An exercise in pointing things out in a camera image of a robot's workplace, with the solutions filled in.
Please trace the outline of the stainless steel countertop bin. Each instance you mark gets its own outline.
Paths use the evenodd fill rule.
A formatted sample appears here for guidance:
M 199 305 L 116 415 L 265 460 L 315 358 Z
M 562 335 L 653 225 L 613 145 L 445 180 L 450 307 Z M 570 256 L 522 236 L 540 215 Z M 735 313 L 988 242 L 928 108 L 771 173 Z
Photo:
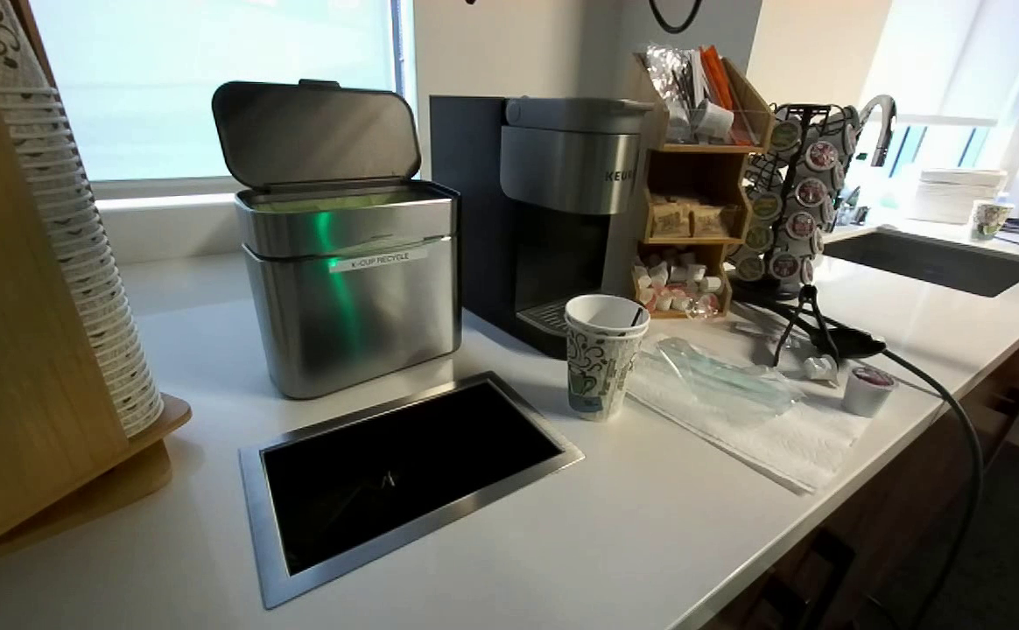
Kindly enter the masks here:
M 271 380 L 313 399 L 461 343 L 459 195 L 418 178 L 235 195 Z

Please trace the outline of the stainless steel bin lid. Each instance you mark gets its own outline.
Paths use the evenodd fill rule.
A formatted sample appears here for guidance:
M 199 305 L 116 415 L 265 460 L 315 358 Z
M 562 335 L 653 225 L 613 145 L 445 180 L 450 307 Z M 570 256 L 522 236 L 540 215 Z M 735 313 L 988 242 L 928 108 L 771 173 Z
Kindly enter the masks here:
M 422 165 L 412 108 L 382 89 L 226 82 L 212 113 L 227 171 L 254 191 L 405 182 Z

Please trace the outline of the black and silver coffee machine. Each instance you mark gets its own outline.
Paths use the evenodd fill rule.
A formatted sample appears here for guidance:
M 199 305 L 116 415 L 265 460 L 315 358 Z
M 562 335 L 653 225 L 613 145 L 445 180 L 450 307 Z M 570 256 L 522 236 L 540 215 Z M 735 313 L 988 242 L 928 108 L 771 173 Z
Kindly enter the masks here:
M 565 358 L 566 303 L 604 284 L 649 111 L 604 97 L 431 96 L 431 169 L 459 195 L 466 311 Z

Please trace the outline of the heap of creamer cups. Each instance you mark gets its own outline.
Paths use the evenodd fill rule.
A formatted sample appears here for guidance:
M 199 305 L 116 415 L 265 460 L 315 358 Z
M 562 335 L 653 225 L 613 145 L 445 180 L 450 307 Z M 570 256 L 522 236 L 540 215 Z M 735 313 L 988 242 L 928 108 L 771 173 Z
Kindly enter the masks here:
M 723 318 L 731 284 L 719 246 L 645 246 L 632 259 L 635 302 L 654 319 Z

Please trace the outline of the steel framed counter chute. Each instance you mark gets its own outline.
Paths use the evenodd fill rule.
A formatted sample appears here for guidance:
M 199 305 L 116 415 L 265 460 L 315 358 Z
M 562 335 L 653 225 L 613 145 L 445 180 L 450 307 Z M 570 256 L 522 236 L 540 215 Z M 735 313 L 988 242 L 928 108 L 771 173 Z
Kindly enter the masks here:
M 583 459 L 493 371 L 242 447 L 266 610 Z

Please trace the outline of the wooden condiment organizer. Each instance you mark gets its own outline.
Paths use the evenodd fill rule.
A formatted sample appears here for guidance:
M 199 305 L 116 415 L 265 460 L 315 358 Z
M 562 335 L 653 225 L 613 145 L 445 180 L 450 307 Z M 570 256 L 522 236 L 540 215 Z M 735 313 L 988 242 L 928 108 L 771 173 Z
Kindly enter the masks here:
M 731 88 L 741 97 L 747 119 L 756 129 L 758 145 L 686 146 L 666 143 L 664 105 L 650 83 L 643 53 L 644 51 L 634 53 L 626 80 L 629 95 L 648 102 L 652 107 L 644 125 L 645 154 L 639 175 L 641 188 L 635 196 L 641 205 L 643 216 L 642 234 L 637 241 L 635 254 L 645 246 L 719 246 L 722 248 L 721 258 L 726 270 L 728 256 L 744 248 L 746 239 L 756 231 L 757 219 L 744 190 L 744 175 L 750 159 L 761 155 L 770 146 L 774 124 L 772 111 L 741 69 L 721 56 Z M 705 204 L 730 208 L 729 237 L 680 240 L 650 238 L 650 203 L 653 197 L 690 197 Z

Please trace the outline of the bundle of packets and sticks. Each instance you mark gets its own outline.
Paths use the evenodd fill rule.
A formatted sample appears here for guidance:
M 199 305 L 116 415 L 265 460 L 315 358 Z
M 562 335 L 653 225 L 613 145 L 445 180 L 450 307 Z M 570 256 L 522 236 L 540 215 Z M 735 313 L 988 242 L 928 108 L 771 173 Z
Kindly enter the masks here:
M 649 44 L 644 65 L 666 114 L 665 142 L 686 146 L 757 146 L 744 102 L 714 46 L 681 49 Z

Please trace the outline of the white paper napkin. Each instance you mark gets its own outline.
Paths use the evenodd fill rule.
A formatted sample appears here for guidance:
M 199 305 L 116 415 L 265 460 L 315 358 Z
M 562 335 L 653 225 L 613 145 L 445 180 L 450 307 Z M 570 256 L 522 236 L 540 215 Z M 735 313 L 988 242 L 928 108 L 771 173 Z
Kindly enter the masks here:
M 703 406 L 671 387 L 647 350 L 657 338 L 666 336 L 642 343 L 627 379 L 627 395 L 795 494 L 814 494 L 829 486 L 868 430 L 868 418 L 834 409 L 826 400 L 802 390 L 805 399 L 777 417 L 731 416 Z

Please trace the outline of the white coffee pod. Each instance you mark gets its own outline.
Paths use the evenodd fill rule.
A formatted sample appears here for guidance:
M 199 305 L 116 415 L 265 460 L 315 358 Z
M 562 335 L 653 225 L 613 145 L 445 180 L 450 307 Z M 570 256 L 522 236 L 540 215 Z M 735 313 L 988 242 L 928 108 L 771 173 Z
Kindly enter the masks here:
M 896 388 L 893 375 L 870 366 L 851 367 L 841 402 L 844 411 L 858 417 L 874 418 Z

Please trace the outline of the window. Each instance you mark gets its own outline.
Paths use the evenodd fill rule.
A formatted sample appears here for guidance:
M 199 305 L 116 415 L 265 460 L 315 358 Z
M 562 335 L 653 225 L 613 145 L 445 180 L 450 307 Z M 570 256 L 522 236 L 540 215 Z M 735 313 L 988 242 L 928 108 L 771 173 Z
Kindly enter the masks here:
M 232 81 L 401 88 L 411 0 L 30 0 L 90 180 L 227 168 L 212 96 Z
M 893 133 L 884 161 L 884 174 L 895 177 L 907 167 L 921 169 L 974 168 L 990 133 L 974 125 L 901 125 Z

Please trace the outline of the tap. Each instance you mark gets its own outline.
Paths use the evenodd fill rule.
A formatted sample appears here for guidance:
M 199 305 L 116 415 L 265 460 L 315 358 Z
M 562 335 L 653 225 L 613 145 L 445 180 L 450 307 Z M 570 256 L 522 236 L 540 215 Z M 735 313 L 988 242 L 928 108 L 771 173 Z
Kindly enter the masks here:
M 897 121 L 897 105 L 893 96 L 879 94 L 875 97 L 871 97 L 866 104 L 863 104 L 862 107 L 858 108 L 858 115 L 856 118 L 857 144 L 859 143 L 859 140 L 861 140 L 865 128 L 867 128 L 868 124 L 873 120 L 879 123 L 879 129 L 876 135 L 874 146 L 871 147 L 871 151 L 867 154 L 866 163 L 871 168 L 877 168 L 884 165 Z

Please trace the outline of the sink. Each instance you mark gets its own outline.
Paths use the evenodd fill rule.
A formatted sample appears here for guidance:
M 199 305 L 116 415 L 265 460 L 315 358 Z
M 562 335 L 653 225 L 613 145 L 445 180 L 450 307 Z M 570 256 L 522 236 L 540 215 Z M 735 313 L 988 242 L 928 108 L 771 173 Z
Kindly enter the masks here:
M 833 241 L 825 254 L 982 298 L 997 298 L 1019 284 L 1019 255 L 894 228 Z

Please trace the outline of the stack of patterned paper cups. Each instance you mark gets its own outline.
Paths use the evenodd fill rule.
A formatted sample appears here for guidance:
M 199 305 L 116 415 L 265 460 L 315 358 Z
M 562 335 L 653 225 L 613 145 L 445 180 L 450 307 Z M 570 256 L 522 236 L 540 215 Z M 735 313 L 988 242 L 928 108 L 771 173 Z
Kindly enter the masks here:
M 0 0 L 0 113 L 122 430 L 133 438 L 156 422 L 163 400 L 65 105 L 11 0 Z

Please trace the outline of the stack of white paper plates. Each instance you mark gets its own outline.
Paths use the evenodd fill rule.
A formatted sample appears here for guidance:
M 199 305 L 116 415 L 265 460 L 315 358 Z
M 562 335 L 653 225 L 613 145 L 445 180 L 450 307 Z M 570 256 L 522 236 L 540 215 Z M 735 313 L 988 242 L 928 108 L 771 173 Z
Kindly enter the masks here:
M 993 200 L 1008 174 L 1002 169 L 926 168 L 917 173 L 903 212 L 914 221 L 963 224 L 977 202 Z

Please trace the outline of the wooden cup dispenser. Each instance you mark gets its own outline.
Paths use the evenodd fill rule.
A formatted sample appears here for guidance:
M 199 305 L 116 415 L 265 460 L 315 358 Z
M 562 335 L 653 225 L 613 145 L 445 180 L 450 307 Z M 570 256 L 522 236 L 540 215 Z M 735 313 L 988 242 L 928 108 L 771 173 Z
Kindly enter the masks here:
M 0 557 L 160 491 L 190 416 L 125 435 L 0 116 Z

